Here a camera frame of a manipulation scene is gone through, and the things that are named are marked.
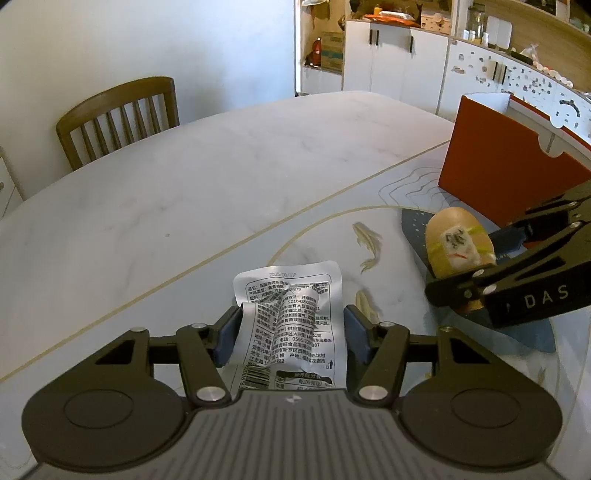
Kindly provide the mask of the yellow pig plush toy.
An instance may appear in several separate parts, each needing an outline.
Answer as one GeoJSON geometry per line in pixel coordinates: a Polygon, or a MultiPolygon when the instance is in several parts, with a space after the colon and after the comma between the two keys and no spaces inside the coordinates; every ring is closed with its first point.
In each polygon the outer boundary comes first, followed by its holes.
{"type": "Polygon", "coordinates": [[[436,279],[497,264],[485,228],[472,213],[460,207],[446,208],[428,221],[425,244],[436,279]]]}

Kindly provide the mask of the printed silver foil wrapper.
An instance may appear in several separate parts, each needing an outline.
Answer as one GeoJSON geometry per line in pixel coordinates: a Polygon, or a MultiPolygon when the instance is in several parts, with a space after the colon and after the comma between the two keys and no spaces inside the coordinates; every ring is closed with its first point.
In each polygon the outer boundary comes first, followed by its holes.
{"type": "Polygon", "coordinates": [[[337,263],[250,270],[236,275],[233,291],[242,323],[222,369],[232,396],[245,390],[346,387],[348,353],[337,263]]]}

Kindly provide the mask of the red white cardboard box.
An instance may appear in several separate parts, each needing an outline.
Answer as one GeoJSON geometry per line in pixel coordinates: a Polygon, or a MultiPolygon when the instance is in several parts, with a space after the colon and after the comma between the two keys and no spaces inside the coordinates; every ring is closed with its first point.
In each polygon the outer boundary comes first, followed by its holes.
{"type": "Polygon", "coordinates": [[[505,226],[590,179],[590,148],[511,94],[461,98],[439,187],[505,226]]]}

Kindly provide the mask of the white shoe cabinet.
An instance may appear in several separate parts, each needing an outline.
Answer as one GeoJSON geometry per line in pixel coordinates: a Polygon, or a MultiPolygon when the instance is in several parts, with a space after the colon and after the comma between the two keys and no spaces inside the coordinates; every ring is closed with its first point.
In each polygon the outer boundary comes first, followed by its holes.
{"type": "Polygon", "coordinates": [[[422,29],[346,23],[342,89],[368,91],[434,113],[449,37],[422,29]]]}

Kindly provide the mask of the brown wooden chair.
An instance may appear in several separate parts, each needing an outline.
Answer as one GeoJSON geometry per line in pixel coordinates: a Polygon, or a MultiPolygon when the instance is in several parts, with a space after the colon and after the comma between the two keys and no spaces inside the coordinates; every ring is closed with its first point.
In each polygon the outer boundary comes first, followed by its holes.
{"type": "Polygon", "coordinates": [[[57,122],[59,143],[72,170],[179,125],[174,80],[152,76],[100,92],[57,122]]]}

